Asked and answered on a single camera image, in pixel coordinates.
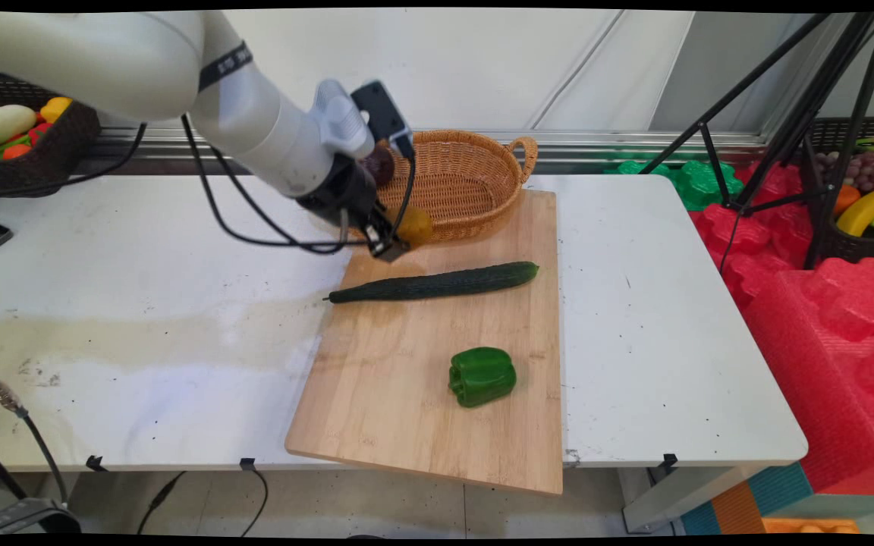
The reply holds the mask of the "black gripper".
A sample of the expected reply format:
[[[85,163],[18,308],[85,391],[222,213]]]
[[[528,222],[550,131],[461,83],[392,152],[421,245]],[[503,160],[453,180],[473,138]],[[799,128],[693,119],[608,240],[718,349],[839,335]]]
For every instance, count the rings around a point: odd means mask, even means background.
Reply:
[[[325,180],[296,202],[334,227],[363,231],[371,256],[395,262],[410,252],[410,205],[377,203],[374,177],[357,160],[336,153]]]

